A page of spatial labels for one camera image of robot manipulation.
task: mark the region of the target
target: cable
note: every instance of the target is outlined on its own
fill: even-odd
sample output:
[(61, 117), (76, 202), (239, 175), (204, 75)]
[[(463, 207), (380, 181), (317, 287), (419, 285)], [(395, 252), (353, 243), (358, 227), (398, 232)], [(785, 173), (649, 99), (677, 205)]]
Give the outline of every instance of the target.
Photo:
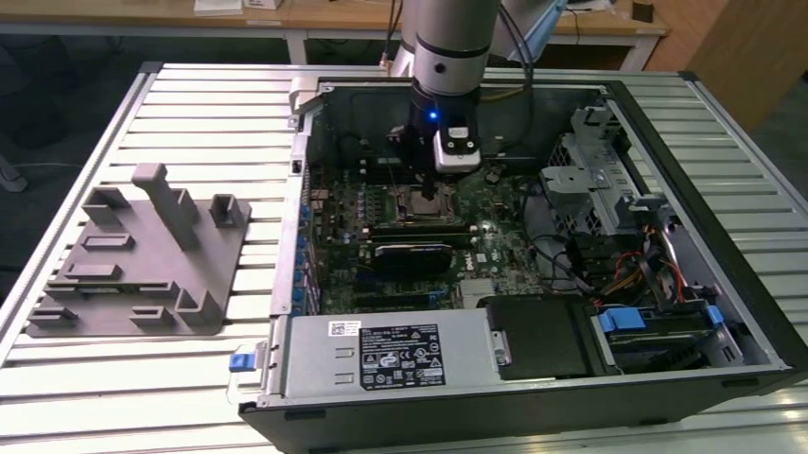
[(29, 164), (16, 164), (12, 167), (74, 167), (74, 168), (82, 168), (82, 165), (66, 164), (66, 163), (29, 163)]
[(395, 25), (399, 23), (402, 18), (402, 10), (404, 9), (404, 0), (399, 4), (398, 12), (395, 11), (395, 1), (390, 2), (390, 18), (387, 19), (387, 32), (383, 39), (383, 49), (380, 51), (380, 64), (386, 66), (387, 57), (390, 55), (390, 40), (392, 39), (392, 32), (395, 31)]
[(665, 261), (665, 260), (659, 260), (661, 263), (663, 263), (670, 270), (673, 271), (673, 278), (677, 281), (677, 301), (679, 303), (683, 303), (683, 293), (681, 291), (681, 288), (683, 286), (683, 278), (681, 277), (681, 271), (679, 271), (679, 267), (677, 267), (673, 263)]
[(522, 87), (522, 91), (524, 92), (526, 96), (526, 100), (527, 100), (527, 118), (524, 121), (524, 126), (522, 127), (520, 133), (519, 133), (519, 137), (515, 141), (512, 141), (510, 144), (506, 144), (504, 146), (502, 146), (502, 148), (499, 149), (499, 152), (503, 152), (506, 149), (508, 149), (510, 147), (515, 147), (515, 146), (524, 146), (523, 141), (527, 138), (527, 135), (530, 135), (530, 128), (532, 127), (532, 116), (534, 116), (534, 106), (532, 106), (532, 54), (530, 53), (530, 47), (527, 45), (527, 42), (523, 39), (523, 35), (520, 34), (519, 31), (519, 26), (516, 25), (516, 22), (514, 21), (514, 18), (510, 15), (510, 12), (507, 12), (507, 8), (499, 4), (499, 19), (502, 21), (502, 23), (504, 24), (504, 30), (507, 31), (507, 36), (511, 39), (511, 43), (516, 49), (516, 53), (519, 54), (519, 60), (520, 60), (520, 70), (524, 74), (524, 85)]
[[(625, 279), (618, 282), (611, 283), (609, 288), (603, 290), (603, 296), (611, 295), (615, 291), (630, 287), (633, 284), (638, 283), (642, 280), (642, 272), (639, 270), (634, 271), (631, 275), (629, 275)], [(594, 300), (594, 305), (597, 307), (603, 305), (603, 298), (598, 298)]]
[(578, 13), (574, 9), (565, 7), (565, 9), (571, 12), (571, 15), (575, 17), (575, 45), (581, 43), (581, 27), (578, 26)]
[(619, 257), (617, 258), (617, 261), (614, 262), (614, 281), (617, 280), (617, 277), (619, 276), (619, 265), (622, 264), (622, 261), (629, 258), (633, 257), (635, 255), (642, 255), (642, 253), (639, 252), (633, 252), (633, 253), (623, 253), (622, 255), (619, 255)]

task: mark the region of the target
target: blue latch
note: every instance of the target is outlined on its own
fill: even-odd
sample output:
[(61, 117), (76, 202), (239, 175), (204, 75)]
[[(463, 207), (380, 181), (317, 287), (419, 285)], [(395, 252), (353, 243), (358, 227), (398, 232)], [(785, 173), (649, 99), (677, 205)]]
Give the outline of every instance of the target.
[(709, 317), (713, 328), (723, 323), (723, 315), (721, 314), (721, 309), (718, 309), (717, 306), (710, 305), (706, 307), (706, 316)]
[(605, 333), (625, 329), (645, 329), (645, 321), (642, 320), (639, 309), (634, 307), (606, 309), (603, 313), (597, 316), (597, 320), (601, 323), (601, 329)]
[(303, 301), (304, 297), (305, 297), (305, 293), (303, 292), (301, 288), (295, 287), (291, 289), (291, 300), (295, 303), (299, 303), (300, 301)]
[(229, 372), (249, 372), (255, 370), (255, 353), (233, 353), (229, 355)]
[(601, 329), (605, 333), (610, 333), (614, 330), (614, 322), (611, 321), (611, 317), (609, 317), (607, 314), (598, 315), (597, 321), (601, 323)]

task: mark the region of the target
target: metal bracket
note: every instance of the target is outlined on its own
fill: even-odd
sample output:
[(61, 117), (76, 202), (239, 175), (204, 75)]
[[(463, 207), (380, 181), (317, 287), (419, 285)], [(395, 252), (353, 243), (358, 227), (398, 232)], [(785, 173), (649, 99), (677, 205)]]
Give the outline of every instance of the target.
[(300, 120), (301, 120), (300, 115), (291, 115), (287, 119), (287, 126), (297, 132), (301, 130), (301, 126), (303, 126), (303, 122)]
[(614, 205), (614, 213), (619, 219), (618, 227), (630, 227), (634, 225), (635, 213), (655, 212), (666, 203), (667, 199), (658, 194), (649, 194), (638, 197), (621, 197)]
[(494, 346), (494, 359), (496, 366), (506, 366), (511, 363), (510, 347), (502, 331), (491, 331), (491, 345)]
[(291, 80), (291, 86), (288, 87), (288, 106), (291, 107), (291, 113), (301, 115), (316, 107), (320, 102), (319, 78), (293, 78)]
[(285, 364), (284, 352), (281, 348), (283, 343), (287, 340), (288, 322), (291, 317), (281, 315), (269, 319), (271, 333), (268, 338), (268, 344), (263, 357), (265, 357), (265, 363), (261, 365), (264, 376), (261, 378), (264, 384), (261, 388), (267, 394), (280, 394), (283, 389), (283, 368)]

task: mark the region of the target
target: aluminum extrusion table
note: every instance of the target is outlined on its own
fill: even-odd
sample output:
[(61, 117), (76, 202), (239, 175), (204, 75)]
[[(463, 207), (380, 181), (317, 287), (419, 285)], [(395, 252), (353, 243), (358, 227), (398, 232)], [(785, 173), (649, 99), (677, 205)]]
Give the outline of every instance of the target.
[[(372, 67), (153, 66), (137, 75), (100, 144), (0, 309), (0, 447), (13, 453), (276, 452), (236, 414), (257, 373), (228, 355), (267, 335), (288, 156), (288, 90), (301, 76), (382, 76)], [(491, 78), (518, 78), (491, 70)], [(536, 79), (622, 79), (796, 329), (808, 339), (808, 205), (697, 81), (677, 74), (540, 71)], [(196, 199), (232, 193), (252, 205), (227, 326), (211, 337), (33, 339), (20, 334), (85, 215), (96, 184), (163, 162)], [(646, 183), (647, 167), (637, 162)], [(399, 447), (384, 452), (777, 452), (808, 449), (808, 389), (726, 402), (675, 424)]]

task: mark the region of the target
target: wooden desk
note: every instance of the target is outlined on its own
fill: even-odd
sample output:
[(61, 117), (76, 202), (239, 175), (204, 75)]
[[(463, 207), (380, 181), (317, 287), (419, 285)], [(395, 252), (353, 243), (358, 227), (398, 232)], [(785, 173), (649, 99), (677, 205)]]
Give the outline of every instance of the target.
[(647, 69), (693, 71), (753, 131), (808, 69), (805, 1), (657, 0), (655, 7), (674, 31)]
[[(630, 0), (615, 11), (562, 17), (551, 44), (630, 47), (623, 70), (641, 70), (658, 38), (662, 22), (630, 19)], [(244, 9), (237, 16), (196, 17), (193, 0), (0, 0), (4, 33), (283, 38), (293, 64), (305, 64), (307, 39), (383, 39), (388, 0), (285, 0), (276, 10)]]

